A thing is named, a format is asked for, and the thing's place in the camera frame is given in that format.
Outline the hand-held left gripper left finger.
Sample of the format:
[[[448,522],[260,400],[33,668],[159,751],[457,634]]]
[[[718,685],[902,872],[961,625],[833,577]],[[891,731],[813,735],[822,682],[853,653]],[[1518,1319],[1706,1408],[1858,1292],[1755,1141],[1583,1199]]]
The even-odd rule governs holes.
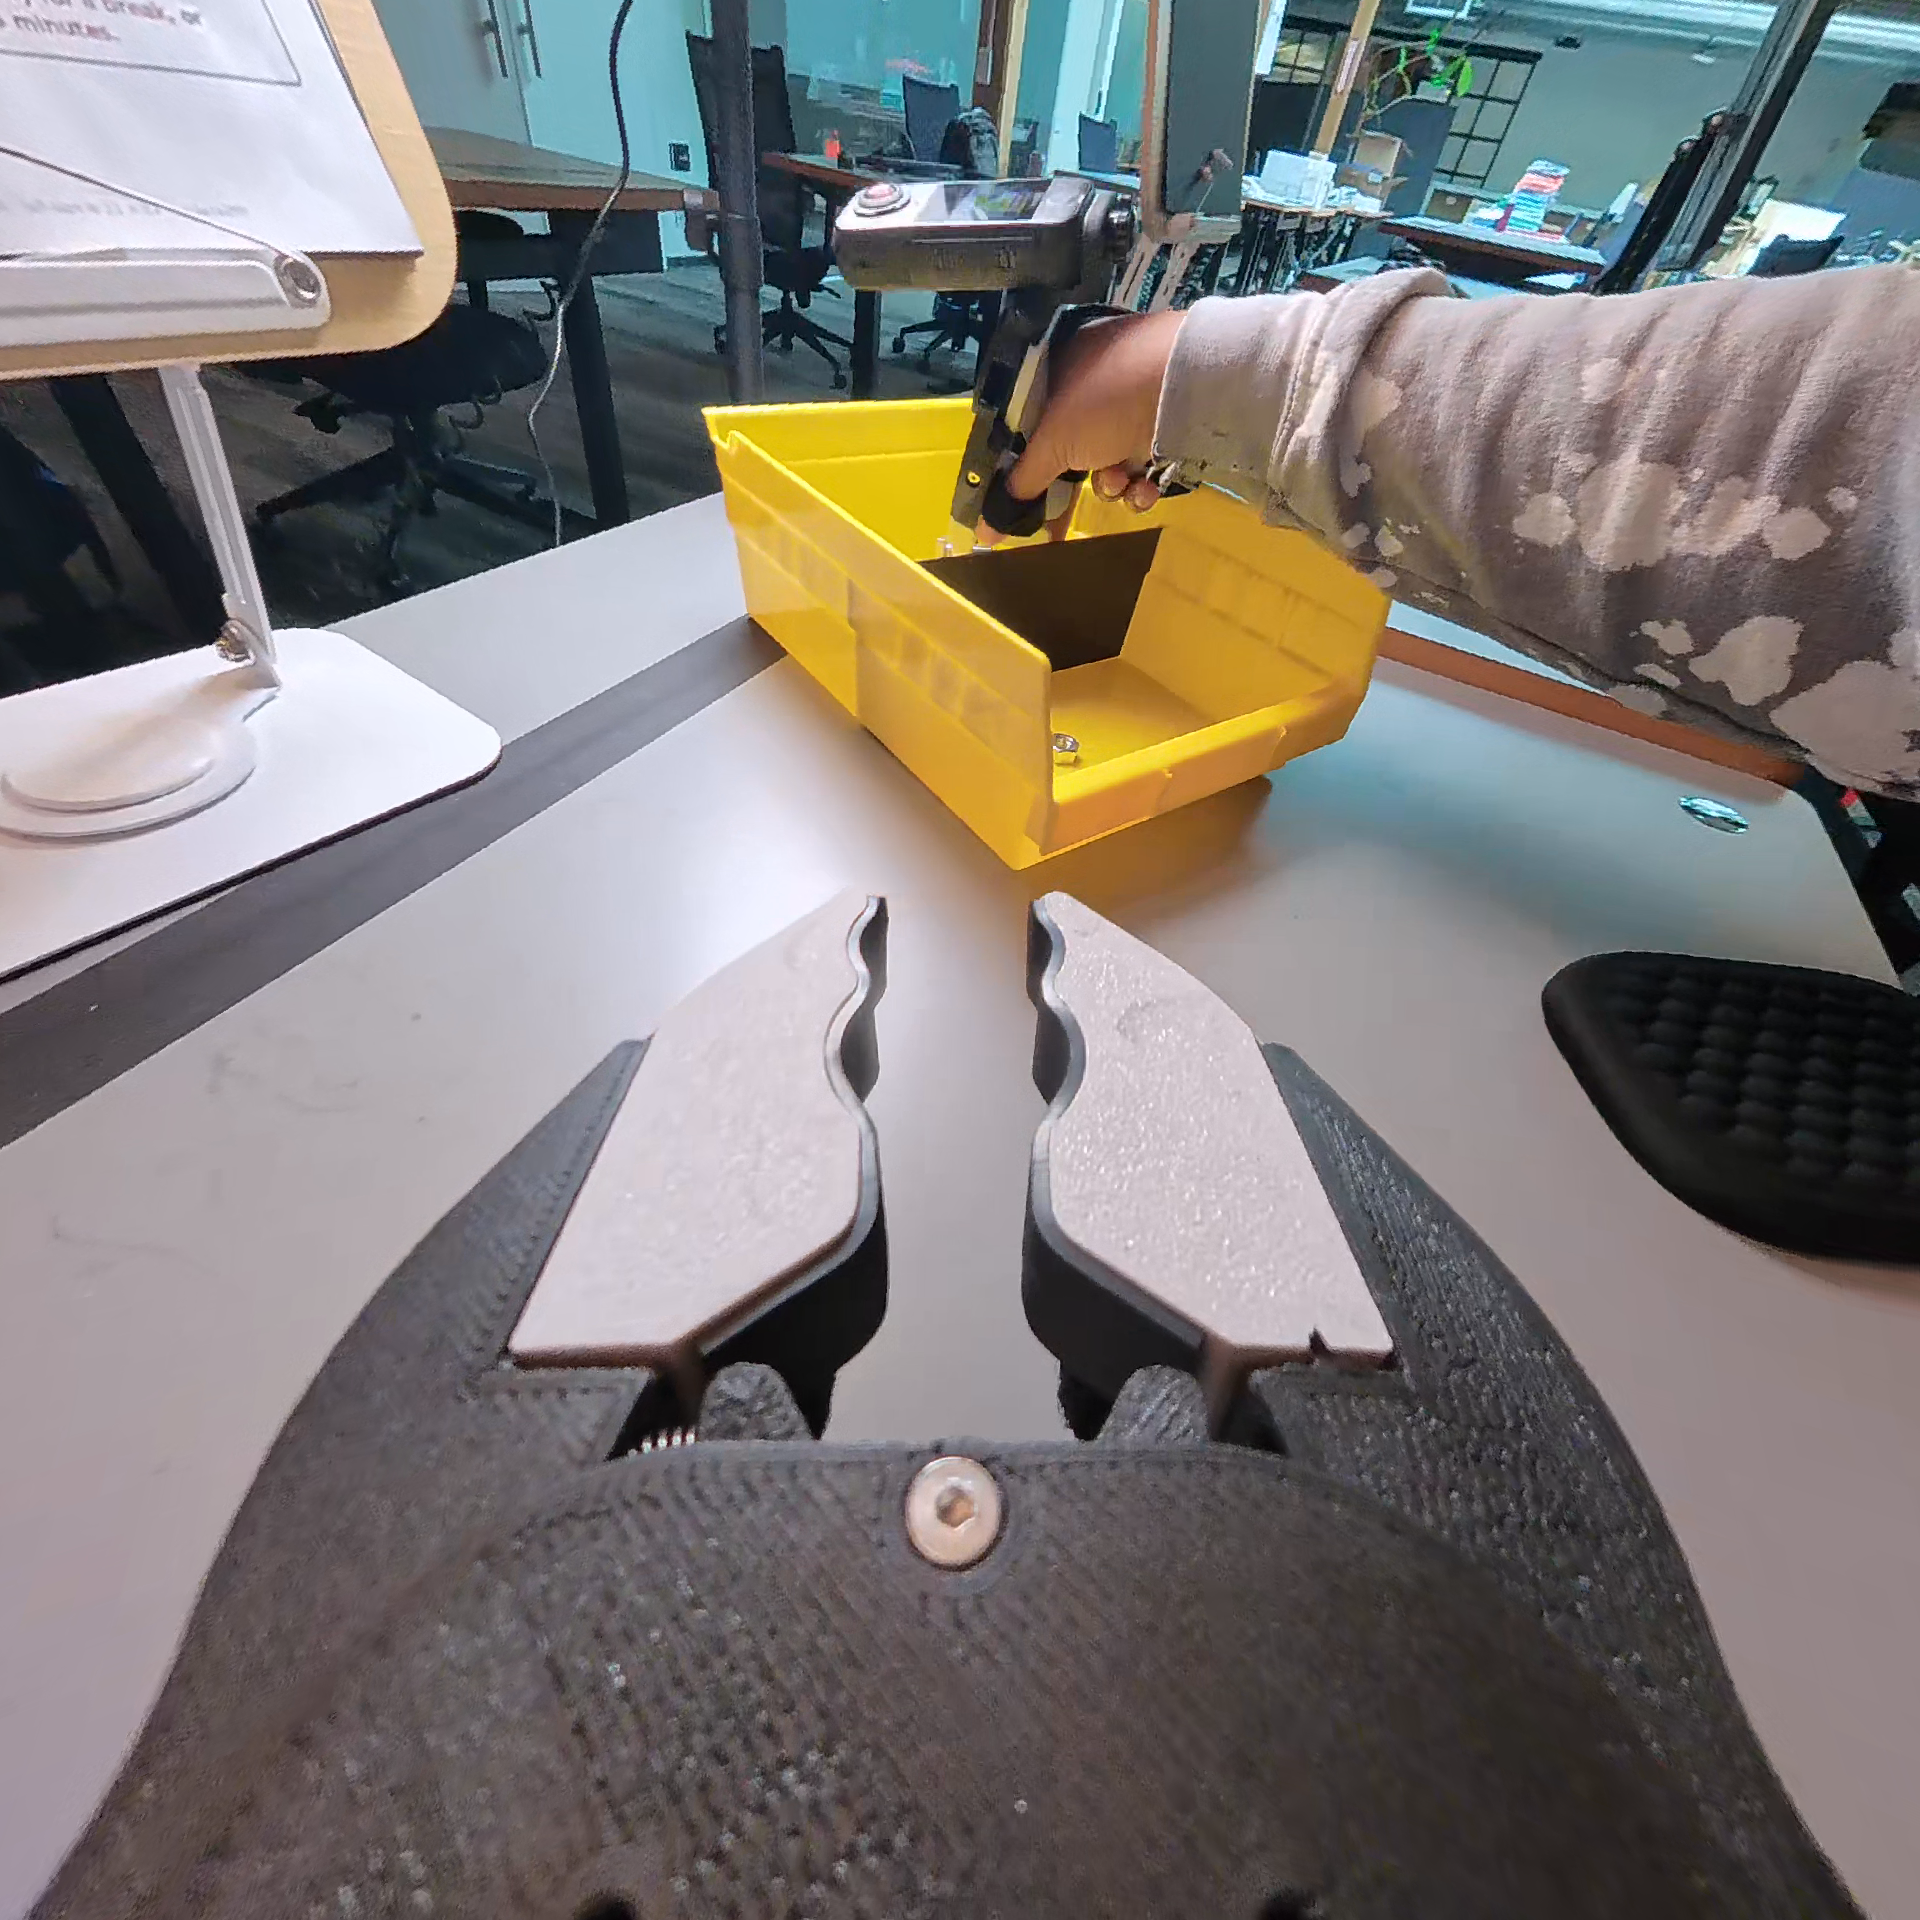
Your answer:
[[[506,1355],[643,1367],[697,1411],[770,1367],[820,1437],[887,1305],[875,1014],[887,905],[836,895],[648,1039],[596,1127]]]

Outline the thin black monitor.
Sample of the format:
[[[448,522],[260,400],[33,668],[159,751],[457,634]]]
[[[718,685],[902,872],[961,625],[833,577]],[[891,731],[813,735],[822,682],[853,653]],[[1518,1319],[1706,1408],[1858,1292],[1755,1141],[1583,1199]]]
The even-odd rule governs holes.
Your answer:
[[[1622,230],[1622,239],[1604,248],[1607,264],[1587,289],[1591,293],[1627,293],[1646,278],[1646,270],[1652,270],[1708,162],[1735,134],[1742,134],[1742,126],[1742,112],[1719,109],[1697,124],[1690,137],[1673,151],[1669,168],[1646,195],[1646,206],[1638,206],[1636,220]]]

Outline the black light stand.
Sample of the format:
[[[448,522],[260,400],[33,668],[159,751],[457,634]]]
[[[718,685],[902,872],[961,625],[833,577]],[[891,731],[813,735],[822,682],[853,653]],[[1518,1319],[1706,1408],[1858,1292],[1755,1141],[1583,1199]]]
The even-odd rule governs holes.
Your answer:
[[[718,264],[725,280],[725,366],[735,406],[764,400],[762,366],[762,223],[753,147],[753,57],[749,2],[711,2]]]

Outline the dark wooden desk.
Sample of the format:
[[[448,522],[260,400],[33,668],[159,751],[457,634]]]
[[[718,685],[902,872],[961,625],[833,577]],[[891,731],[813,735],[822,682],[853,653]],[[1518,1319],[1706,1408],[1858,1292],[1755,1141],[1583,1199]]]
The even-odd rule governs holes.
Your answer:
[[[428,130],[457,230],[457,283],[485,305],[494,283],[555,283],[564,293],[559,346],[571,381],[590,517],[563,512],[571,536],[629,520],[628,468],[610,394],[610,360],[596,311],[601,278],[663,270],[660,223],[705,223],[718,195],[690,181],[564,156],[479,130]]]
[[[791,178],[804,184],[826,204],[826,224],[831,239],[836,230],[840,208],[875,181],[961,181],[964,170],[942,162],[942,161],[912,161],[912,156],[871,156],[865,162],[853,156],[826,156],[826,154],[762,154],[762,168],[774,170],[777,178]],[[932,366],[934,348],[976,348],[985,331],[992,327],[992,300],[976,296],[938,296],[932,325],[902,325],[894,335],[894,348],[905,348],[905,340],[924,335],[924,360]],[[877,346],[883,346],[883,293],[877,292],[857,292],[853,305],[853,400],[865,403],[877,394]]]

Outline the person's right hand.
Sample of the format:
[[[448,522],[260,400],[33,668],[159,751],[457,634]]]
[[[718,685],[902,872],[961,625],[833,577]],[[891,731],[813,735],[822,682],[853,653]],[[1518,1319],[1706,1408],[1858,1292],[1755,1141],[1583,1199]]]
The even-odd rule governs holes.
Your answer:
[[[1007,477],[1017,500],[1044,500],[1069,474],[1087,474],[1100,500],[1136,512],[1159,502],[1152,442],[1182,311],[1097,317],[1047,348],[1044,400]]]

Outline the person's right forearm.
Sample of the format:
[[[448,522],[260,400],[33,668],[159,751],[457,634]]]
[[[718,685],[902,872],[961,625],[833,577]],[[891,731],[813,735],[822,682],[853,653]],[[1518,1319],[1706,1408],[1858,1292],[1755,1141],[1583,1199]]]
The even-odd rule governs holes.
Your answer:
[[[1197,300],[1152,457],[1620,704],[1917,801],[1917,270]]]

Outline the tall black panel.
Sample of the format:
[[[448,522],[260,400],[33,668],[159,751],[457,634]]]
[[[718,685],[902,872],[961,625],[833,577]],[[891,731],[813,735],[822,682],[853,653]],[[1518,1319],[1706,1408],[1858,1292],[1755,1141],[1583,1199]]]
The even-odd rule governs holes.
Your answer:
[[[1241,208],[1262,2],[1162,2],[1159,204],[1196,223]]]

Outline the black office chair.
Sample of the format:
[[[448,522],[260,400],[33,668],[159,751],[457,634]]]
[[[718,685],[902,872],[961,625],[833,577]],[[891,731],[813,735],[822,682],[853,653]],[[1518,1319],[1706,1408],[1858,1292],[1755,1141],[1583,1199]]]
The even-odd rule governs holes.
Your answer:
[[[687,32],[687,57],[693,70],[697,105],[703,113],[703,140],[708,151],[708,184],[716,172],[716,134],[718,134],[718,63],[711,35]],[[751,45],[753,75],[753,137],[762,154],[787,154],[795,140],[791,93],[784,71],[784,52],[777,45]],[[836,388],[849,384],[849,369],[833,348],[853,348],[849,340],[822,331],[811,315],[813,293],[826,292],[833,251],[820,236],[813,245],[807,220],[820,191],[807,181],[756,162],[756,230],[762,230],[762,283],[779,296],[779,308],[762,315],[762,342],[768,348],[791,353],[807,342],[826,366]]]
[[[283,517],[304,508],[385,500],[379,536],[385,587],[409,586],[402,538],[411,522],[436,512],[441,497],[531,530],[550,525],[538,477],[465,453],[465,430],[484,424],[490,406],[538,388],[546,366],[543,335],[530,321],[471,300],[448,300],[428,331],[395,348],[256,362],[256,379],[310,391],[298,417],[320,433],[334,439],[345,422],[372,417],[385,424],[389,443],[258,502],[253,525],[270,536]]]
[[[947,168],[964,181],[1000,178],[997,122],[982,109],[961,109],[956,86],[905,75],[902,109],[905,137],[913,161]],[[932,374],[932,362],[942,348],[961,353],[982,346],[997,327],[997,317],[1000,293],[938,293],[932,321],[902,325],[891,348],[902,357],[912,340],[924,340],[921,369]]]

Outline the printed instruction sheet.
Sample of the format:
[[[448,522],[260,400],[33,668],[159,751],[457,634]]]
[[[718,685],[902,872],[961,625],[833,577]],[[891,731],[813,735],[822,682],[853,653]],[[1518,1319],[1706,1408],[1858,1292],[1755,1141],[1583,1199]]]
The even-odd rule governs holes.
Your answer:
[[[2,2],[2,257],[421,251],[313,2]]]

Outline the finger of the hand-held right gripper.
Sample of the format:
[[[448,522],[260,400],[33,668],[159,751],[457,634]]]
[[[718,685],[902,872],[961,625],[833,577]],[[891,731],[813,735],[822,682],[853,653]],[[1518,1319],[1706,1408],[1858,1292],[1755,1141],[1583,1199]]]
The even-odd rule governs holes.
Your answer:
[[[985,348],[951,502],[951,522],[965,543],[1041,534],[1041,497],[1023,500],[1010,489],[1030,439],[1026,415],[1038,366],[1041,346],[1032,340],[997,340]]]

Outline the large yellow plastic bin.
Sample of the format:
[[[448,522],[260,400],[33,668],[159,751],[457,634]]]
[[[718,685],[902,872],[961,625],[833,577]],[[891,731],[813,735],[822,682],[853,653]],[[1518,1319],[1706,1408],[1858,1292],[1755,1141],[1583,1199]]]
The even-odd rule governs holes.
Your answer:
[[[1087,492],[1069,538],[1162,534],[1117,659],[1044,653],[932,577],[964,400],[708,407],[749,613],[1010,869],[1340,740],[1389,593],[1202,489],[1147,517]],[[1054,769],[1071,731],[1084,757]]]

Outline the wooden panel stand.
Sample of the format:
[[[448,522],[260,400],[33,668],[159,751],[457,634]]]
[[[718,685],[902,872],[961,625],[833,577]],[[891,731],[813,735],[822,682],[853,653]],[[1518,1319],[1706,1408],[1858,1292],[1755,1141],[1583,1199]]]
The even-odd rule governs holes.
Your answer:
[[[1141,162],[1136,162],[1136,248],[1117,280],[1117,300],[1129,311],[1162,311],[1176,305],[1188,264],[1214,248],[1221,251],[1241,233],[1241,208],[1227,220],[1196,223],[1166,216],[1159,204],[1159,86],[1162,86],[1162,2],[1147,2],[1143,30],[1143,109],[1141,109]]]

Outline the black bin divider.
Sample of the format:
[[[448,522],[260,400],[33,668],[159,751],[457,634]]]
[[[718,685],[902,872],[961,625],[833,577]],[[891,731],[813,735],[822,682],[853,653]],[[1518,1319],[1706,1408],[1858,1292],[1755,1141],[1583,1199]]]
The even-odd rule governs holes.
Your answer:
[[[1054,668],[1117,659],[1162,534],[1157,525],[1097,538],[997,543],[924,569]]]

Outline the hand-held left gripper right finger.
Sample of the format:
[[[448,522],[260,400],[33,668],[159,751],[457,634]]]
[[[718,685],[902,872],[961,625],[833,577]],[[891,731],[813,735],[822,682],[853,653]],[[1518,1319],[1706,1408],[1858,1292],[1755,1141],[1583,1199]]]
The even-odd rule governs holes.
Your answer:
[[[1378,1377],[1396,1343],[1253,1029],[1069,892],[1030,905],[1032,1077],[1023,1310],[1071,1408],[1143,1367],[1221,1431],[1246,1381]]]

